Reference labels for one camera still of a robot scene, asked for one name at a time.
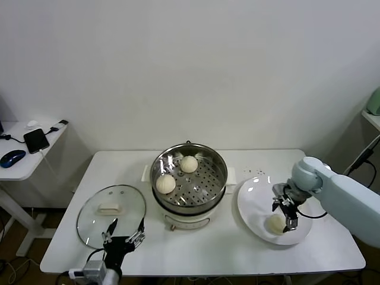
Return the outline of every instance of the small white object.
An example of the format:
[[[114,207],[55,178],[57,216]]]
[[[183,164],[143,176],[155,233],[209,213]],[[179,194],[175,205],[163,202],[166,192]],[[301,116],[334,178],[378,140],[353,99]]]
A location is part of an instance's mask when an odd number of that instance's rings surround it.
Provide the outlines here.
[[[156,189],[162,194],[168,194],[172,192],[174,188],[176,188],[176,181],[169,174],[160,176],[156,181]]]
[[[283,235],[284,228],[286,227],[285,216],[281,214],[271,215],[267,220],[268,230],[275,235]]]
[[[118,203],[102,203],[97,208],[97,213],[102,216],[120,215],[122,207]]]
[[[194,156],[185,156],[180,161],[180,169],[186,173],[193,173],[198,168],[198,161]]]
[[[33,129],[34,127],[39,126],[39,125],[40,125],[40,124],[38,123],[38,121],[31,120],[31,121],[29,121],[29,123],[26,125],[26,128],[27,128],[27,129]]]

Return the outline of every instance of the smartphone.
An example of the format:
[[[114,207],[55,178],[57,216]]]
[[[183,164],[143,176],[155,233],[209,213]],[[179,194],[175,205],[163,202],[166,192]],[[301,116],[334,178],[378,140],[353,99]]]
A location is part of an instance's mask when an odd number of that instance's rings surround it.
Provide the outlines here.
[[[50,146],[42,129],[35,129],[33,132],[24,134],[24,140],[31,154],[38,153],[40,150]]]

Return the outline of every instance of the computer mouse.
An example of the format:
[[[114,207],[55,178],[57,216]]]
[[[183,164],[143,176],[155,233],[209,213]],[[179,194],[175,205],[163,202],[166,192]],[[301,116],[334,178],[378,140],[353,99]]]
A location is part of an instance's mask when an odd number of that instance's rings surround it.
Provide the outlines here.
[[[25,154],[26,152],[24,150],[12,150],[0,159],[0,166],[3,168],[9,168],[22,159]]]

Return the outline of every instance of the table leg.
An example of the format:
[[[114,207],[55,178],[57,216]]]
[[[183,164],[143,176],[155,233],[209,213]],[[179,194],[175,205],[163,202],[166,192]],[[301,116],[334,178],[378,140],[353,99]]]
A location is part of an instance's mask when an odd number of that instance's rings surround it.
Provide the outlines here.
[[[4,229],[0,232],[0,239],[3,236],[2,232],[4,232],[4,236],[5,236],[7,232],[10,230],[11,226],[13,225],[13,222],[14,222],[14,217],[11,217],[9,221],[7,222],[7,224],[4,226]]]
[[[34,239],[51,239],[56,229],[44,229],[41,224],[46,218],[46,214],[38,214],[36,219],[21,208],[3,189],[0,188],[0,207],[7,211],[11,216],[11,220],[16,219],[20,224],[28,229],[23,242],[21,243],[17,257],[24,257],[33,243]]]
[[[333,273],[308,274],[298,280],[294,285],[316,285]]]
[[[36,218],[36,222],[41,224],[46,218],[46,214],[38,214]],[[28,232],[21,243],[18,251],[16,252],[17,257],[25,257],[33,243],[34,239],[52,239],[55,234],[56,229],[43,229],[43,233],[41,235],[35,235],[32,232]]]
[[[0,189],[0,207],[35,235],[43,234],[43,227],[18,205],[3,189]]]

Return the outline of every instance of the black cable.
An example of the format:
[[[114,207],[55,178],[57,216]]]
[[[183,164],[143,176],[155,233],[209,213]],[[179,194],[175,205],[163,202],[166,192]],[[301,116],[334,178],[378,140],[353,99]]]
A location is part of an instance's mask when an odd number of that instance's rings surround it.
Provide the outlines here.
[[[90,253],[90,255],[87,257],[87,262],[91,259],[91,257],[96,254],[97,252],[100,252],[100,251],[104,251],[104,248],[98,248],[98,249],[95,249],[92,253]]]
[[[373,177],[372,177],[372,180],[370,181],[369,185],[367,186],[367,188],[370,188],[372,186],[373,182],[375,181],[375,178],[376,178],[376,175],[378,174],[378,171],[376,170],[376,166],[373,165],[373,163],[370,162],[369,160],[366,160],[364,162],[371,165],[373,168]]]
[[[12,285],[17,284],[18,282],[20,282],[21,279],[24,278],[25,275],[28,273],[29,268],[30,268],[30,260],[28,261],[28,266],[26,267],[24,273],[19,278],[15,279],[14,282],[12,283]]]
[[[24,144],[25,142],[24,141],[19,141],[18,139],[12,137],[11,135],[0,135],[0,139],[3,139],[3,140],[6,140],[6,141],[9,141],[9,140],[14,140],[20,144]]]
[[[284,194],[287,195],[287,192],[286,190],[289,189],[289,188],[284,188]],[[327,212],[323,213],[322,215],[320,216],[316,216],[316,217],[312,217],[312,216],[308,216],[308,215],[305,215],[303,214],[300,210],[298,210],[298,208],[296,207],[296,211],[297,213],[299,213],[302,217],[305,217],[305,218],[308,218],[308,219],[320,219],[320,218],[323,218],[327,215]]]
[[[11,140],[14,140],[20,144],[24,144],[25,142],[24,141],[19,141],[18,139],[14,138],[14,137],[11,137]]]
[[[45,135],[51,134],[52,132],[56,132],[56,131],[59,131],[59,129],[52,126]]]
[[[320,219],[320,218],[323,218],[327,215],[327,212],[323,213],[322,215],[320,216],[316,216],[316,217],[312,217],[312,216],[308,216],[308,215],[305,215],[303,213],[300,212],[300,210],[297,209],[297,213],[299,213],[302,217],[305,217],[305,218],[308,218],[308,219]]]
[[[69,271],[60,273],[60,275],[58,275],[57,278],[55,279],[55,285],[60,285],[59,280],[64,276],[69,276]]]

